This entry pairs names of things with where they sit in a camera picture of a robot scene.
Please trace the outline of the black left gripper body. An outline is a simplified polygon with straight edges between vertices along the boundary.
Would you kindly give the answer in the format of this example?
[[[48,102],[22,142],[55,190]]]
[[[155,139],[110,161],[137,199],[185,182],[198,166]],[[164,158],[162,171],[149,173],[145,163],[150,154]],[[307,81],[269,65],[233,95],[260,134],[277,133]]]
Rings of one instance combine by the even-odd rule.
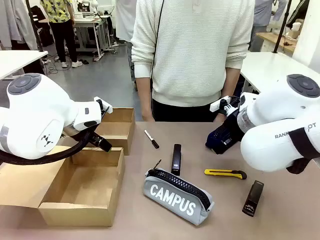
[[[99,146],[102,141],[102,137],[95,132],[90,134],[89,143],[94,146]]]

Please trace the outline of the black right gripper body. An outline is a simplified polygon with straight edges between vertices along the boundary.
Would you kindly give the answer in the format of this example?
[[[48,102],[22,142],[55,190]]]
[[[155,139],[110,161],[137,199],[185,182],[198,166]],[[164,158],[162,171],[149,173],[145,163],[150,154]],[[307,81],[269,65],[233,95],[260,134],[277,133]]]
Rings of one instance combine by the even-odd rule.
[[[224,127],[238,127],[237,117],[239,114],[240,98],[222,98],[219,103],[219,112],[225,116]]]

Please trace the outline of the person's right hand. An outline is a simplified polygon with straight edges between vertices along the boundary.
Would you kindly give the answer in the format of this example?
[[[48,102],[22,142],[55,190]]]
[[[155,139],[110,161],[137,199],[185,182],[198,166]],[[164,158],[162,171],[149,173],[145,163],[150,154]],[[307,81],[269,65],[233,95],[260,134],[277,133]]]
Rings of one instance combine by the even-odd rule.
[[[140,107],[141,107],[142,119],[145,122],[154,122],[155,119],[153,118],[153,115],[152,115],[151,101],[150,100],[141,101]]]

